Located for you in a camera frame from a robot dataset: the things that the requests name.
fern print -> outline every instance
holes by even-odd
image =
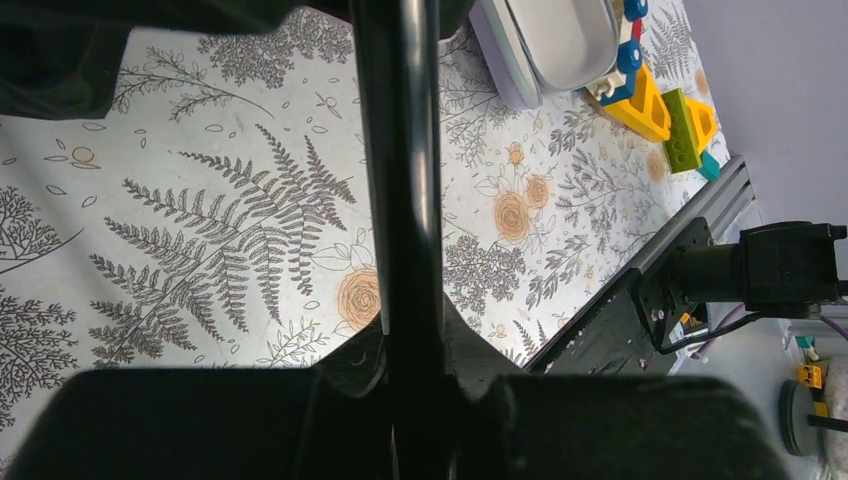
[[[302,295],[312,294],[310,265],[316,242],[326,225],[346,230],[336,203],[352,204],[356,199],[347,180],[339,180],[325,167],[308,137],[307,158],[301,165],[268,130],[256,128],[268,142],[276,174],[257,168],[251,160],[179,152],[218,172],[235,199],[228,195],[210,199],[204,189],[191,193],[124,181],[133,199],[175,226],[169,231],[105,218],[109,230],[156,265],[137,268],[91,255],[94,267],[132,298],[126,303],[91,303],[114,322],[89,330],[103,344],[93,350],[97,366],[129,364],[137,353],[157,358],[166,343],[194,350],[185,318],[192,318],[218,342],[226,341],[216,322],[219,312],[238,331],[248,332],[245,297],[254,285],[270,318],[281,325],[284,277]]]
[[[36,388],[54,389],[79,368],[67,350],[77,345],[63,329],[76,313],[59,304],[21,300],[0,287],[0,431],[12,426],[11,408]]]
[[[672,4],[659,8],[651,17],[650,48],[643,49],[645,61],[658,78],[685,80],[689,74],[689,55],[694,50],[692,31],[682,7]]]
[[[149,47],[147,60],[142,66],[121,65],[112,110],[128,113],[131,100],[136,95],[183,89],[188,92],[184,91],[178,101],[171,102],[170,120],[178,123],[184,116],[191,116],[198,107],[224,107],[234,99],[252,105],[274,118],[262,105],[208,83],[206,69],[201,69],[197,62],[193,62],[191,67],[186,66],[182,53]]]
[[[198,51],[208,54],[224,80],[238,86],[260,81],[269,89],[283,86],[294,70],[295,53],[312,60],[316,53],[327,63],[347,63],[353,55],[350,25],[327,14],[300,8],[283,25],[266,35],[204,35]]]
[[[544,344],[548,343],[548,336],[545,334],[545,329],[542,328],[542,322],[536,320],[537,338],[533,338],[533,334],[518,320],[513,320],[512,323],[515,324],[515,328],[518,329],[518,333],[521,335],[525,362],[529,361]]]

green lego brick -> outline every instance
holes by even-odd
[[[701,168],[701,156],[698,155],[695,131],[683,89],[677,88],[662,95],[663,102],[671,116],[671,138],[663,142],[665,155],[671,173],[687,172]]]

tree print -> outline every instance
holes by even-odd
[[[35,216],[37,211],[17,188],[0,189],[0,273],[38,260],[81,233],[63,242],[53,227]]]
[[[442,135],[457,148],[455,160],[467,167],[491,166],[484,159],[486,134],[520,116],[500,99],[488,70],[468,67],[463,61],[481,56],[477,39],[463,27],[441,48],[439,66],[439,117]]]
[[[286,74],[295,68],[295,53],[309,60],[317,54],[327,63],[347,63],[353,54],[350,25],[307,8],[293,11],[276,32],[204,35],[198,44],[198,51],[209,55],[224,80],[238,86],[259,81],[269,89],[283,86]]]
[[[513,299],[519,287],[518,275],[526,272],[526,266],[519,248],[509,249],[495,242],[484,249],[476,238],[462,235],[445,248],[443,272],[456,307],[483,316],[489,295],[496,301]]]
[[[77,344],[61,327],[76,312],[57,303],[21,300],[0,286],[0,431],[14,424],[11,408],[36,388],[54,389],[77,359],[67,350]]]

orange rose print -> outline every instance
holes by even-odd
[[[707,83],[707,76],[700,68],[695,72],[695,87],[702,97],[706,97],[710,93],[710,84]]]
[[[548,204],[550,194],[548,192],[548,182],[541,175],[533,175],[527,182],[527,191],[525,192],[527,205],[536,208],[543,208]]]
[[[495,225],[512,243],[524,240],[530,231],[530,217],[524,201],[514,193],[505,193],[495,199]]]
[[[654,183],[662,183],[665,180],[665,157],[661,153],[648,154],[648,174],[651,175],[651,181]]]
[[[509,163],[513,165],[520,165],[521,162],[524,161],[524,149],[521,148],[521,144],[518,142],[512,142],[512,144],[506,148],[507,153],[509,153]]]
[[[371,323],[380,311],[377,272],[366,269],[348,274],[339,288],[338,307],[339,314],[356,331]]]

white patterned surface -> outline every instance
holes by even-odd
[[[681,2],[645,27],[660,89],[712,103]],[[307,12],[136,31],[107,118],[0,121],[0,459],[78,369],[309,365],[373,317],[352,49]],[[576,94],[507,110],[466,33],[440,86],[444,288],[522,364],[704,180]]]

